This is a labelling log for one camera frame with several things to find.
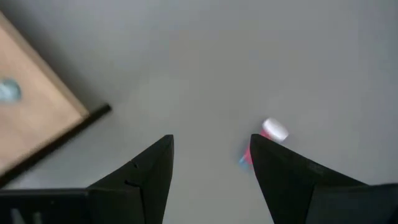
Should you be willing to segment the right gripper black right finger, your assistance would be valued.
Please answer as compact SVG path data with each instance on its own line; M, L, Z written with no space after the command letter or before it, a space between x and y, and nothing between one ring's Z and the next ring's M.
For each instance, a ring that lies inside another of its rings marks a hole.
M260 134L251 135L250 152L254 173L274 224L305 224L317 185L364 185Z

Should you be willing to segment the wooden tray board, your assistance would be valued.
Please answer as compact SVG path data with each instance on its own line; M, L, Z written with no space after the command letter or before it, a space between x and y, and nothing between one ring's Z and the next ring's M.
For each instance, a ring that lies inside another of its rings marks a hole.
M22 98L0 102L0 189L111 112L89 111L0 11L0 80Z

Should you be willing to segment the blue medicine bottle red pills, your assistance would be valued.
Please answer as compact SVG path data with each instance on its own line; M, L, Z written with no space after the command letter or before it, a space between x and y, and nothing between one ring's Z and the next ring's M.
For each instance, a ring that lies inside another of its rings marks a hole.
M22 92L18 82L7 78L0 80L1 103L13 103L21 100L21 98Z

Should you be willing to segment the pink medicine bottle red pills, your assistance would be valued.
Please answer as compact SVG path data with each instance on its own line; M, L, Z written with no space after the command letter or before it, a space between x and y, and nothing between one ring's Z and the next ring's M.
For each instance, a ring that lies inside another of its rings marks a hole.
M261 124L259 135L270 139L271 141L281 143L289 136L289 132L280 122L278 122L278 120L274 118L267 118ZM252 169L250 148L251 140L249 140L248 146L239 160L239 164L246 169Z

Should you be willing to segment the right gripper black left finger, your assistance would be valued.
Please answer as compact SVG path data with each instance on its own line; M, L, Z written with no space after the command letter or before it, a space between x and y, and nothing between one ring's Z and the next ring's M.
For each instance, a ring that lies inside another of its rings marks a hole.
M162 224L174 165L174 136L165 135L87 189L92 224Z

